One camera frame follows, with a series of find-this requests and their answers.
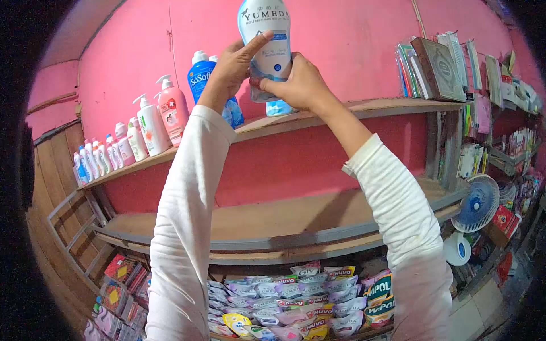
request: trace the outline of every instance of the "finger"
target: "finger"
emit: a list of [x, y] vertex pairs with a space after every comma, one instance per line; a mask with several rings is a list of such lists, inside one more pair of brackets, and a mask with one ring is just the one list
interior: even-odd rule
[[273, 31], [270, 29], [255, 36], [248, 42], [248, 44], [246, 44], [245, 47], [241, 49], [241, 53], [246, 57], [254, 57], [254, 55], [257, 54], [258, 51], [273, 38], [273, 36]]
[[239, 39], [237, 41], [234, 41], [228, 47], [226, 47], [225, 50], [228, 51], [228, 52], [237, 52], [237, 51], [241, 50], [244, 46], [245, 46], [245, 44], [242, 42], [242, 39]]

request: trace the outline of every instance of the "sleeve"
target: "sleeve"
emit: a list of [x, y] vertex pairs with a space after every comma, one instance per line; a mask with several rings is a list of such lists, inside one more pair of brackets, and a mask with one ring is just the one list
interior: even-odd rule
[[157, 208], [150, 244], [147, 340], [209, 339], [211, 216], [235, 138], [235, 131], [214, 110], [193, 108]]
[[393, 340], [448, 339], [451, 269], [440, 226], [410, 171], [374, 134], [345, 164], [372, 208], [393, 273]]

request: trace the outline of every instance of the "hanging packet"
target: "hanging packet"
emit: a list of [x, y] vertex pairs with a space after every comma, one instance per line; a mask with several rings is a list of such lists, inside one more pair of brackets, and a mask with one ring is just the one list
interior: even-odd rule
[[324, 272], [328, 274], [328, 280], [337, 280], [354, 276], [355, 267], [347, 266], [325, 266]]
[[364, 312], [357, 310], [342, 319], [330, 319], [328, 325], [335, 337], [354, 335], [362, 326]]
[[330, 295], [328, 295], [328, 302], [336, 303], [336, 304], [345, 303], [357, 297], [361, 288], [362, 288], [362, 285], [357, 284], [353, 286], [352, 288], [349, 288], [345, 291], [332, 292]]
[[321, 261], [315, 260], [301, 266], [293, 266], [290, 270], [298, 277], [310, 276], [321, 271]]
[[358, 276], [349, 278], [342, 278], [331, 282], [326, 282], [326, 289], [328, 292], [343, 291], [353, 287], [358, 280]]
[[356, 297], [345, 303], [338, 303], [334, 306], [334, 314], [337, 318], [344, 318], [345, 316], [354, 313], [357, 310], [363, 310], [366, 308], [366, 296]]
[[373, 307], [364, 310], [366, 314], [366, 327], [379, 329], [390, 323], [394, 316], [394, 296], [389, 296]]
[[388, 274], [380, 278], [374, 285], [368, 288], [364, 294], [367, 297], [367, 306], [372, 307], [379, 304], [382, 300], [390, 296], [393, 274]]

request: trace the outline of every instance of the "yumeda pouch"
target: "yumeda pouch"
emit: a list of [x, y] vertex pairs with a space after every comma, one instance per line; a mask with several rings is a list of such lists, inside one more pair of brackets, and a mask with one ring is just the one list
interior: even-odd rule
[[269, 327], [269, 330], [281, 341], [301, 341], [302, 339], [299, 330], [294, 326]]
[[299, 283], [298, 288], [304, 296], [319, 296], [327, 294], [325, 283]]
[[290, 274], [288, 276], [280, 276], [273, 279], [273, 282], [280, 283], [280, 284], [293, 284], [296, 283], [296, 280], [298, 279], [298, 275], [296, 274]]
[[252, 324], [247, 317], [240, 314], [225, 314], [224, 323], [241, 339], [252, 340], [254, 338], [248, 332], [248, 330], [243, 328], [243, 326], [249, 326]]
[[357, 283], [357, 280], [358, 275], [349, 278], [342, 278], [340, 280], [334, 280], [331, 282], [326, 282], [324, 283], [324, 285], [326, 286], [328, 292], [343, 291], [354, 286]]
[[342, 278], [353, 277], [355, 267], [347, 266], [325, 266], [324, 272], [328, 274], [328, 280], [337, 280]]
[[277, 301], [274, 298], [259, 298], [250, 303], [250, 308], [254, 310], [277, 308]]
[[389, 269], [386, 269], [386, 270], [383, 270], [381, 271], [380, 273], [378, 273], [377, 275], [373, 276], [373, 277], [368, 277], [366, 279], [363, 279], [362, 280], [362, 285], [364, 286], [365, 290], [368, 290], [369, 287], [371, 287], [372, 285], [375, 284], [375, 282], [377, 282], [380, 278], [386, 276], [390, 274], [390, 270]]
[[247, 276], [245, 277], [246, 284], [258, 284], [273, 282], [273, 279], [268, 276]]
[[275, 290], [278, 283], [258, 283], [256, 285], [256, 291], [260, 297], [274, 297], [279, 298], [281, 295]]
[[306, 319], [331, 319], [334, 316], [333, 303], [315, 303], [303, 306], [300, 308], [301, 312], [305, 314]]
[[252, 336], [257, 338], [260, 341], [279, 341], [280, 339], [277, 338], [273, 332], [266, 327], [260, 327], [260, 326], [243, 326], [244, 329], [248, 330]]
[[243, 315], [247, 318], [252, 318], [252, 310], [247, 308], [231, 308], [227, 307], [222, 310], [226, 314], [236, 314], [236, 315]]
[[328, 324], [326, 320], [308, 320], [304, 326], [298, 327], [298, 331], [304, 340], [322, 341], [328, 335]]
[[276, 300], [282, 310], [292, 310], [303, 307], [307, 304], [307, 298], [296, 298], [295, 300]]
[[394, 296], [391, 295], [375, 306], [366, 308], [364, 312], [366, 314], [366, 327], [379, 329], [386, 326], [394, 316]]
[[245, 296], [228, 296], [228, 301], [233, 303], [237, 308], [248, 308], [254, 299]]
[[254, 312], [254, 317], [260, 322], [262, 326], [278, 326], [279, 320], [275, 316], [282, 312], [282, 309], [279, 307], [275, 308], [265, 308]]
[[345, 303], [338, 303], [333, 307], [334, 314], [337, 318], [344, 318], [358, 310], [366, 308], [366, 296], [356, 297]]
[[364, 312], [357, 310], [342, 319], [330, 319], [328, 325], [335, 337], [351, 336], [362, 326]]
[[388, 274], [380, 278], [374, 285], [368, 288], [365, 296], [368, 298], [367, 306], [372, 307], [379, 304], [380, 301], [390, 296], [390, 287], [392, 284], [393, 274]]
[[358, 296], [358, 293], [362, 289], [362, 285], [357, 284], [345, 291], [336, 291], [328, 295], [328, 302], [330, 303], [344, 303]]
[[290, 270], [299, 277], [317, 274], [321, 271], [321, 261], [315, 260], [302, 266], [294, 266]]
[[298, 283], [293, 284], [280, 284], [275, 287], [275, 290], [281, 294], [282, 298], [293, 300], [301, 296], [301, 291], [298, 287]]
[[258, 298], [258, 292], [255, 285], [242, 285], [232, 283], [229, 285], [231, 291], [238, 296], [247, 296], [251, 298]]
[[326, 281], [328, 274], [326, 272], [312, 274], [310, 276], [304, 276], [298, 279], [299, 283], [322, 283]]
[[209, 331], [219, 335], [230, 336], [234, 338], [237, 337], [237, 335], [235, 335], [226, 325], [222, 326], [210, 321], [209, 321]]

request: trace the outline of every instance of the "book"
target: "book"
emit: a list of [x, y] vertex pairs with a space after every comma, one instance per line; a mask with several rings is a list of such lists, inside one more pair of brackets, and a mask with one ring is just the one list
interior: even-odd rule
[[415, 38], [411, 44], [419, 56], [433, 98], [466, 102], [449, 49], [424, 38]]

